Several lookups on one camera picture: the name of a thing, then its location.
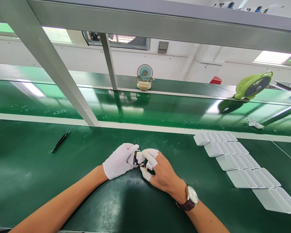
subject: white wall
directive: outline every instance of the white wall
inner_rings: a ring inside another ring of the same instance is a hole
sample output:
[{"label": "white wall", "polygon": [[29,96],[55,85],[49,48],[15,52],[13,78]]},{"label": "white wall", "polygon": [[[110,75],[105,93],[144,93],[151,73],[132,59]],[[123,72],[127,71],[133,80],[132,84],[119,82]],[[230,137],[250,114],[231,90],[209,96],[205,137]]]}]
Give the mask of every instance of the white wall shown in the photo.
[{"label": "white wall", "polygon": [[[114,48],[112,56],[115,73],[135,76],[140,65],[149,64],[153,68],[155,78],[179,80],[192,44],[171,41],[168,53],[160,55],[155,52],[157,43],[153,40],[151,51],[132,52]],[[55,45],[55,48],[68,70],[108,73],[104,53],[100,47],[93,49],[88,46]],[[218,76],[223,80],[222,84],[237,85],[246,76],[263,73],[269,69],[275,73],[274,80],[291,82],[291,69],[253,64],[259,53],[260,51],[256,50],[233,48],[231,55],[222,66],[193,60],[188,71],[188,80],[208,83],[214,76]],[[0,39],[0,64],[41,67],[22,42],[2,39]]]},{"label": "white wall", "polygon": [[[211,5],[219,0],[184,0],[181,2]],[[235,6],[238,7],[242,0],[235,2]],[[274,8],[269,11],[270,14],[291,17],[291,0],[249,0],[245,6],[268,6],[274,3],[285,5],[285,7]],[[179,80],[193,44],[169,41],[167,54],[162,55],[157,53],[158,42],[158,39],[152,39],[149,51],[112,48],[115,73],[135,76],[140,65],[149,64],[153,68],[154,78]],[[68,70],[108,73],[102,47],[67,44],[54,44],[54,46]],[[253,63],[260,52],[258,50],[210,46],[208,53],[205,53],[202,59],[199,59],[200,54],[196,54],[185,78],[192,82],[208,83],[214,76],[218,76],[223,80],[222,84],[237,85],[244,77],[269,69],[275,72],[274,79],[291,82],[291,68],[261,66]],[[41,67],[22,42],[9,38],[0,38],[0,63]]]}]

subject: metal beam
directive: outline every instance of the metal beam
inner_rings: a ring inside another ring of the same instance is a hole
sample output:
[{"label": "metal beam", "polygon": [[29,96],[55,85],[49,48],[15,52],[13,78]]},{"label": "metal beam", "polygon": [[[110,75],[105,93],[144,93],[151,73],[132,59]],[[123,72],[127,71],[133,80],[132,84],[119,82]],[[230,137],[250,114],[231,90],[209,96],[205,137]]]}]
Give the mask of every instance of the metal beam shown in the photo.
[{"label": "metal beam", "polygon": [[159,0],[28,2],[43,26],[291,53],[287,17]]},{"label": "metal beam", "polygon": [[99,33],[99,35],[100,35],[100,40],[101,40],[104,56],[107,62],[112,89],[117,90],[109,37],[108,37],[108,34],[105,34],[105,33]]},{"label": "metal beam", "polygon": [[48,39],[28,2],[26,0],[0,0],[0,14],[85,122],[90,126],[96,125],[97,118]]}]

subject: desk fan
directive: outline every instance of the desk fan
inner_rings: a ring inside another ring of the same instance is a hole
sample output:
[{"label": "desk fan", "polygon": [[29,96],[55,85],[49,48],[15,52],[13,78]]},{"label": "desk fan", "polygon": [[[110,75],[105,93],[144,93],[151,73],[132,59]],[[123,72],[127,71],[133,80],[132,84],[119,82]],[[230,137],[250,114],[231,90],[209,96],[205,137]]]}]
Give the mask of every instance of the desk fan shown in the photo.
[{"label": "desk fan", "polygon": [[243,97],[253,99],[256,94],[267,87],[272,80],[272,76],[273,72],[268,71],[263,74],[255,74],[244,78],[236,87],[235,99],[242,99]]},{"label": "desk fan", "polygon": [[149,65],[144,64],[144,65],[139,66],[137,70],[137,77],[136,77],[137,87],[143,91],[149,90],[151,88],[152,81],[153,81],[152,76],[153,76],[153,70]]}]

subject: lime green fan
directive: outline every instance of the lime green fan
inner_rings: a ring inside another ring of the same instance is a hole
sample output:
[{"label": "lime green fan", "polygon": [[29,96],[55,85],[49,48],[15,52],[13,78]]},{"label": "lime green fan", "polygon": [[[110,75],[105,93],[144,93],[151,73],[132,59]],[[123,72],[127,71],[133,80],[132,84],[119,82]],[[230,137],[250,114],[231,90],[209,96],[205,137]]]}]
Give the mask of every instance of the lime green fan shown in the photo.
[{"label": "lime green fan", "polygon": [[236,87],[235,99],[242,99],[243,97],[253,99],[256,94],[267,87],[272,80],[272,76],[273,72],[268,71],[263,74],[255,74],[244,78]]}]

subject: brown leather watch strap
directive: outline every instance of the brown leather watch strap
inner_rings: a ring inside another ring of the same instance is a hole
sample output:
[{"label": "brown leather watch strap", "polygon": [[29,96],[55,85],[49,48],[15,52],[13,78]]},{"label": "brown leather watch strap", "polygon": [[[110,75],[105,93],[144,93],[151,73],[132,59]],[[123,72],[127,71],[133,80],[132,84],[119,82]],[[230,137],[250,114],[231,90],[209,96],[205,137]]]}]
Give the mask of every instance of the brown leather watch strap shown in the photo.
[{"label": "brown leather watch strap", "polygon": [[184,204],[179,204],[178,202],[176,202],[177,206],[184,210],[184,211],[190,211],[191,209],[193,209],[195,207],[195,204],[191,201],[191,200],[187,200]]}]

